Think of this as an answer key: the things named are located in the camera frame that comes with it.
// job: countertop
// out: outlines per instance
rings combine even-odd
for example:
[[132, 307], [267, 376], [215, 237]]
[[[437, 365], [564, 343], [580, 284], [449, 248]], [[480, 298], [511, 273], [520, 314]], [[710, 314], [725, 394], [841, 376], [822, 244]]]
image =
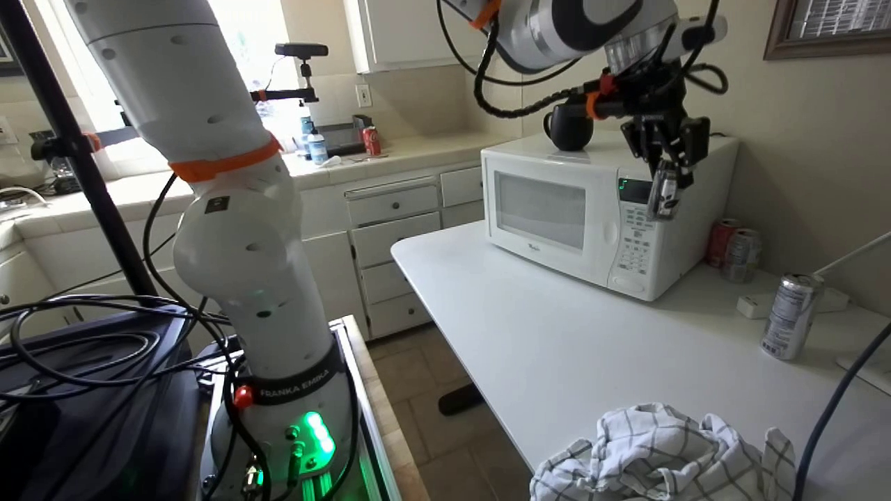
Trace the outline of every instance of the countertop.
[[[803, 453], [841, 382], [839, 357], [889, 322], [856, 307], [818, 314], [789, 365], [761, 350], [764, 319], [736, 312], [738, 296], [775, 293], [771, 276], [731, 284], [696, 266], [641, 303], [486, 243], [483, 222], [401, 239], [392, 255], [530, 467], [633, 404], [722, 414], [758, 447], [782, 429]], [[807, 497], [891, 497], [889, 443], [891, 397], [856, 382], [816, 447]]]
[[[353, 183], [380, 175], [399, 175], [423, 166], [449, 166], [449, 163], [472, 163], [480, 162], [480, 151], [488, 144], [506, 143], [502, 134], [451, 134], [451, 137], [396, 137], [384, 144], [380, 158], [364, 156], [344, 156], [325, 163], [302, 162], [293, 154], [285, 154], [285, 163], [296, 181], [296, 188], [316, 188], [332, 183]], [[151, 202], [161, 193], [168, 173], [156, 175], [133, 175], [110, 181], [110, 195], [117, 202], [122, 220], [146, 220]], [[161, 215], [182, 215], [192, 201], [192, 188], [183, 181], [175, 181]], [[86, 198], [62, 195], [50, 198], [48, 207], [34, 207], [29, 215], [2, 222], [0, 220], [0, 248], [34, 239], [46, 233], [82, 232], [94, 229], [94, 215], [90, 212]]]

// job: white towel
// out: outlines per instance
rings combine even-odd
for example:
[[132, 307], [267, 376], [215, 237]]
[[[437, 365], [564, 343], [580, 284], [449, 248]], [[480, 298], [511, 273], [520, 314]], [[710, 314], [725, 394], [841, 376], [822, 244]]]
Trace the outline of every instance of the white towel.
[[700, 422], [662, 404], [608, 412], [594, 440], [576, 440], [537, 467], [533, 501], [789, 501], [793, 446], [771, 429], [767, 453], [718, 414]]

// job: soda can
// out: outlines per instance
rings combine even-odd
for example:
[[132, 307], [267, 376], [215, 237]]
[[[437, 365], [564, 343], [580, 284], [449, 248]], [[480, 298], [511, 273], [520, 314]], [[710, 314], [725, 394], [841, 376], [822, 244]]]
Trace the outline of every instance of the soda can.
[[377, 126], [362, 129], [362, 144], [367, 156], [381, 156], [381, 137]]
[[761, 233], [754, 229], [736, 229], [722, 261], [728, 282], [751, 282], [761, 261]]
[[725, 254], [731, 244], [731, 237], [740, 229], [738, 220], [732, 216], [722, 216], [712, 222], [710, 233], [707, 233], [707, 248], [704, 248], [704, 265], [710, 266], [725, 266]]
[[818, 296], [818, 282], [782, 276], [761, 344], [793, 362], [806, 348]]

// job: red object on counter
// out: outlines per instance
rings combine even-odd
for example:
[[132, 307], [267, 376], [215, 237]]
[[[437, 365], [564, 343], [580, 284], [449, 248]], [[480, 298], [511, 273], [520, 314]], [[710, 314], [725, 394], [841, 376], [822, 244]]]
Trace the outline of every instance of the red object on counter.
[[377, 126], [362, 129], [362, 144], [367, 156], [381, 156], [381, 137]]
[[728, 244], [738, 229], [740, 222], [732, 216], [722, 216], [712, 222], [712, 232], [707, 233], [704, 265], [718, 269], [725, 266]]

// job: floor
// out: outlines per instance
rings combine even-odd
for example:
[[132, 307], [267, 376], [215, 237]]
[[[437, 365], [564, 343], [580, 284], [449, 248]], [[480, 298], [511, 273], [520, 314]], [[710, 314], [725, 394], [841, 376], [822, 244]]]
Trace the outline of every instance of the floor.
[[486, 404], [441, 414], [437, 397], [467, 372], [434, 325], [374, 343], [371, 357], [433, 501], [530, 497], [530, 467]]

